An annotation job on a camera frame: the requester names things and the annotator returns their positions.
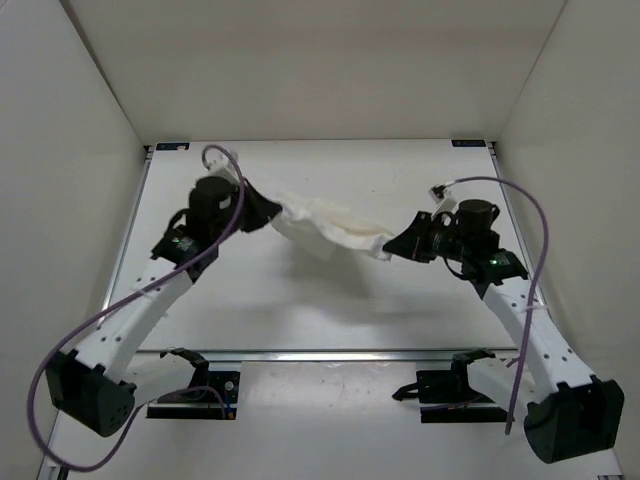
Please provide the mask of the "white pleated skirt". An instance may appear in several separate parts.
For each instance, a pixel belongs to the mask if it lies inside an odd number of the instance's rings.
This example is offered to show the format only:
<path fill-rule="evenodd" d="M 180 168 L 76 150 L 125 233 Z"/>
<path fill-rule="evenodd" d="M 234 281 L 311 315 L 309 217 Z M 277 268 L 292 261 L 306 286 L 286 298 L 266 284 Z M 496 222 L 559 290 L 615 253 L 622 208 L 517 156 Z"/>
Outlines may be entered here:
<path fill-rule="evenodd" d="M 282 207 L 271 222 L 273 228 L 319 259 L 329 260 L 338 248 L 379 261 L 391 259 L 383 246 L 396 234 L 346 207 L 286 191 L 273 201 Z"/>

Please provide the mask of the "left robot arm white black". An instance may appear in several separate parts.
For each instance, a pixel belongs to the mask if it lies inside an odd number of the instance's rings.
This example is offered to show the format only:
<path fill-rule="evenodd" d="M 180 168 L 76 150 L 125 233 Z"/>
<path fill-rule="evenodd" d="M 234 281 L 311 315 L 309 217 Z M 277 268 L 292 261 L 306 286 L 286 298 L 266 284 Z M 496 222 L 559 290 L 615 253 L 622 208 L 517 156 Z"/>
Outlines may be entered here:
<path fill-rule="evenodd" d="M 142 402 L 142 383 L 127 370 L 141 343 L 217 259 L 221 242 L 236 231 L 263 228 L 281 211 L 249 181 L 197 180 L 187 207 L 170 218 L 152 248 L 136 282 L 136 299 L 69 352 L 58 351 L 47 362 L 53 405 L 103 438 L 116 433 Z"/>

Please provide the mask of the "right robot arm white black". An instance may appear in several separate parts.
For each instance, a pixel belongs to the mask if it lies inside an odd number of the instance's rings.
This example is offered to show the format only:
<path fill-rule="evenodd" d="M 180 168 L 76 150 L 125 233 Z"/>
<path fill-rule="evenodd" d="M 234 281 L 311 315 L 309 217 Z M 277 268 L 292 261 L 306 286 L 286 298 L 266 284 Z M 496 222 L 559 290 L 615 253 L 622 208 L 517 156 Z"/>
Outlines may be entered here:
<path fill-rule="evenodd" d="M 500 245 L 492 228 L 500 214 L 485 200 L 464 200 L 455 212 L 420 211 L 406 230 L 383 250 L 418 263 L 442 259 L 461 265 L 456 277 L 469 282 L 480 300 L 519 345 L 520 369 L 484 348 L 453 356 L 449 391 L 460 400 L 477 394 L 521 424 L 544 463 L 551 464 L 614 447 L 624 393 L 614 380 L 603 381 L 561 335 L 535 298 L 535 288 L 519 258 Z"/>

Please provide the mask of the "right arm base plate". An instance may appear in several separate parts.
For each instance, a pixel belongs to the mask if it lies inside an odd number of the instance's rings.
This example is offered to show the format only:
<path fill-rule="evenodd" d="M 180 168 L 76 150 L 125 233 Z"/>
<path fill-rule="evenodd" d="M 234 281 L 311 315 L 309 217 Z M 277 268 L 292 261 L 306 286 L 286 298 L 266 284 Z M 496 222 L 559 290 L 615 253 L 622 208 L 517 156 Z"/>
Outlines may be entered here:
<path fill-rule="evenodd" d="M 423 368 L 416 381 L 392 394 L 398 402 L 417 400 L 422 424 L 502 423 L 507 412 L 468 383 L 467 367 L 480 360 L 496 360 L 494 352 L 479 348 L 453 355 L 449 368 Z"/>

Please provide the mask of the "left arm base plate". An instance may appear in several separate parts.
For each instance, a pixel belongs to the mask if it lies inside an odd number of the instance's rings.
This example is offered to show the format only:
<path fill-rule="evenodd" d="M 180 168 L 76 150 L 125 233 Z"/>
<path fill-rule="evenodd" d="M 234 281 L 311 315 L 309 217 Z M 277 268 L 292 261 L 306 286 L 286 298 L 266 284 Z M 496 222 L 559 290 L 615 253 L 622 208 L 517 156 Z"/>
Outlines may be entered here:
<path fill-rule="evenodd" d="M 239 370 L 213 370 L 211 362 L 202 354 L 184 348 L 160 353 L 161 359 L 168 356 L 188 362 L 193 375 L 185 389 L 150 403 L 146 412 L 148 419 L 231 421 L 236 418 Z"/>

